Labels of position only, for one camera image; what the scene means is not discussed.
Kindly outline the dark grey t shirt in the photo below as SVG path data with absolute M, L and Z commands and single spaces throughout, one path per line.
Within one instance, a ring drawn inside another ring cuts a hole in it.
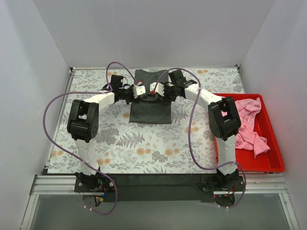
M 145 86 L 146 92 L 150 92 L 150 84 L 160 79 L 161 83 L 168 82 L 166 70 L 147 72 L 142 69 L 135 70 L 135 79 Z M 130 107 L 130 123 L 142 124 L 171 124 L 171 101 L 156 100 L 151 96 L 135 100 Z

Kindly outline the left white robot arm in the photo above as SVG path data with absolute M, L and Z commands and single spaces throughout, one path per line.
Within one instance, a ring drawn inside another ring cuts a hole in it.
M 85 100 L 73 100 L 67 123 L 67 131 L 77 146 L 78 156 L 82 159 L 81 171 L 75 173 L 80 183 L 86 189 L 96 192 L 108 185 L 107 180 L 97 171 L 99 164 L 95 160 L 95 141 L 99 129 L 99 112 L 119 100 L 132 102 L 135 85 L 123 83 L 124 77 L 111 76 L 111 82 L 106 84 L 101 91 Z

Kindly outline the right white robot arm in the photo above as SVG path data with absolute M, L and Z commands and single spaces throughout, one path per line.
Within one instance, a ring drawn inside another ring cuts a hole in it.
M 164 85 L 165 96 L 178 97 L 193 101 L 206 109 L 209 116 L 209 128 L 218 143 L 218 164 L 213 170 L 216 173 L 206 182 L 198 183 L 203 191 L 217 189 L 228 190 L 235 187 L 239 180 L 238 164 L 236 162 L 236 136 L 241 127 L 241 120 L 232 97 L 217 96 L 201 86 L 198 78 L 186 80 L 184 68 L 166 70 L 171 80 L 171 86 Z

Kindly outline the floral table mat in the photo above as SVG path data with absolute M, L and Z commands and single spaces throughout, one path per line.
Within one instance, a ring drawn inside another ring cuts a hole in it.
M 100 90 L 111 75 L 132 84 L 134 70 L 75 70 L 48 167 L 48 173 L 75 173 L 81 163 L 77 146 L 67 132 L 71 103 Z M 130 123 L 130 106 L 119 101 L 99 114 L 95 160 L 103 173 L 212 173 L 216 165 L 214 137 L 208 114 L 193 102 L 178 97 L 171 105 L 171 124 Z

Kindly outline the pink t shirt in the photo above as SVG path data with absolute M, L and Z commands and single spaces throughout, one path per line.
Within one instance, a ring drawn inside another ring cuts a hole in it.
M 236 136 L 235 148 L 239 150 L 252 150 L 254 158 L 270 150 L 265 137 L 259 136 L 254 130 L 256 115 L 261 112 L 260 98 L 242 99 L 235 101 L 241 120 L 241 127 Z

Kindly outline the red plastic bin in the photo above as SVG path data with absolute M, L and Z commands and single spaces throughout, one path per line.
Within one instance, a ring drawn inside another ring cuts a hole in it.
M 284 171 L 283 158 L 265 107 L 264 100 L 259 94 L 234 94 L 234 93 L 217 93 L 222 97 L 232 97 L 236 100 L 252 99 L 260 100 L 261 110 L 255 116 L 254 131 L 260 136 L 267 139 L 269 150 L 254 156 L 253 150 L 236 149 L 236 161 L 241 164 L 246 172 L 265 172 L 279 173 Z

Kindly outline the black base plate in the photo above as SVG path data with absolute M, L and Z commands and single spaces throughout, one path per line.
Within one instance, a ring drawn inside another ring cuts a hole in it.
M 74 191 L 101 195 L 105 202 L 119 201 L 201 201 L 214 202 L 214 193 L 238 194 L 244 182 L 238 177 L 228 185 L 214 174 L 109 174 L 76 175 Z

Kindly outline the aluminium frame rail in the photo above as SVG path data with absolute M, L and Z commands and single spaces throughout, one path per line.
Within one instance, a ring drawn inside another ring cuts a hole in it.
M 74 191 L 72 175 L 37 175 L 34 178 L 21 230 L 50 230 L 59 227 L 64 219 L 82 200 L 82 194 Z

